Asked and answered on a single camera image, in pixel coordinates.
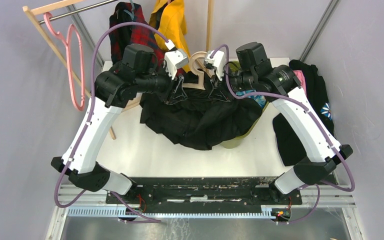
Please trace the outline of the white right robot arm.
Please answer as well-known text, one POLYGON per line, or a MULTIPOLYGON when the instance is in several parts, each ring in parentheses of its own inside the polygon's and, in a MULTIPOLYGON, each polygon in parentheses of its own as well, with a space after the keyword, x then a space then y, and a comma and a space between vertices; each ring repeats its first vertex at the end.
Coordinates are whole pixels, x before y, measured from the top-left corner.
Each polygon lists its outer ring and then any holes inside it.
POLYGON ((352 192, 355 181, 346 159, 354 151, 327 130, 293 70, 284 64, 273 67, 264 46, 255 41, 238 47, 236 55, 240 69, 233 73, 229 73, 229 52, 220 48, 207 52, 204 65, 215 71, 216 79, 225 82, 234 98, 244 99, 245 95, 236 94, 241 91, 264 96, 287 120, 306 152, 300 162, 269 184, 269 199, 282 204, 292 191, 322 183, 339 164, 348 173, 351 186, 337 185, 336 189, 352 192))

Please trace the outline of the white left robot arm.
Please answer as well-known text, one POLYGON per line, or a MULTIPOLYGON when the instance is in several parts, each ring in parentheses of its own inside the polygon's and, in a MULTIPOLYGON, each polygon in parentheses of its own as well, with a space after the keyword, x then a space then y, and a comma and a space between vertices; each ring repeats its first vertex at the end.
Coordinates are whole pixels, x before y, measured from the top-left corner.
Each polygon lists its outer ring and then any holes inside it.
POLYGON ((95 96, 89 100, 72 144, 63 156, 51 160, 51 166, 67 175, 76 187, 90 192, 116 192, 127 204, 136 200, 138 191, 132 180, 101 166, 97 156, 114 121, 138 93, 155 93, 166 99, 172 89, 181 89, 176 74, 188 64, 188 55, 182 49, 172 48, 164 54, 160 71, 156 71, 153 63, 155 57, 152 48, 130 44, 121 61, 96 77, 95 96))

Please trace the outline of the black skirt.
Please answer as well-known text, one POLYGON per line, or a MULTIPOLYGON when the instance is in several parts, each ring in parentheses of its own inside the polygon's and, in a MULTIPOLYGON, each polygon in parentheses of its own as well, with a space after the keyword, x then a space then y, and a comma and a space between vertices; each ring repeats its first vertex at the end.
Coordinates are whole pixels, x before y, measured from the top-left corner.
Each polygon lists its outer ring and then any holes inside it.
POLYGON ((212 84, 207 74, 204 87, 204 90, 185 88, 187 99, 172 105, 164 104, 154 93, 144 93, 140 101, 140 123, 175 145, 208 151, 245 135, 263 113, 254 99, 236 99, 226 86, 221 89, 228 101, 209 99, 212 84))

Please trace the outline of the blue floral skirt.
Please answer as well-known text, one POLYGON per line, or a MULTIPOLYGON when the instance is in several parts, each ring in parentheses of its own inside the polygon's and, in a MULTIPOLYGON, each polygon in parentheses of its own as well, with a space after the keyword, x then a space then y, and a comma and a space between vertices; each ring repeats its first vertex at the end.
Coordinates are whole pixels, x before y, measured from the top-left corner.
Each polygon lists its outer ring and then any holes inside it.
POLYGON ((254 93, 256 90, 245 90, 245 91, 237 91, 237 96, 247 95, 248 98, 253 99, 258 105, 264 109, 266 107, 267 101, 263 95, 248 95, 250 93, 254 93))

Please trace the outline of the beige wooden hanger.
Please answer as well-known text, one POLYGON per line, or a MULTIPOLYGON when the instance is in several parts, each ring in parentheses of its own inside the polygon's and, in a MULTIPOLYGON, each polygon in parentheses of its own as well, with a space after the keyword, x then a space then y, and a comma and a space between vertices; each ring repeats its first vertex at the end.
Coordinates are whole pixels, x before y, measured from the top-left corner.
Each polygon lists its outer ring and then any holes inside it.
POLYGON ((204 65, 206 56, 207 52, 205 51, 197 51, 190 56, 188 67, 197 76, 198 80, 197 83, 183 83, 183 88, 205 90, 205 74, 210 78, 215 75, 213 70, 206 68, 204 65))

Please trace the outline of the olive green plastic basket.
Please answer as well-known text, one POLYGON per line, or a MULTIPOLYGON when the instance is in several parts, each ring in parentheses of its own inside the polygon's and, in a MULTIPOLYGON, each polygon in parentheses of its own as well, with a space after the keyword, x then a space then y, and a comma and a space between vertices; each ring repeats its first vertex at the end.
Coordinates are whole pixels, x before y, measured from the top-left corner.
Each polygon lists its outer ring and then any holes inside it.
MULTIPOLYGON (((229 61, 228 66, 229 66, 229 73, 230 74, 232 74, 233 72, 239 71, 241 69, 241 66, 240 66, 240 63, 238 60, 229 61)), ((266 110, 267 104, 268 104, 268 102, 266 101, 265 108, 264 109, 261 108, 262 113, 266 110)), ((249 128, 249 130, 245 134, 243 134, 241 136, 237 136, 237 137, 232 138, 230 140, 223 141, 220 143, 220 145, 225 149, 234 149, 234 148, 238 147, 243 142, 243 140, 251 133, 251 131, 257 125, 259 120, 260 120, 260 118, 258 118, 253 123, 253 125, 249 128)))

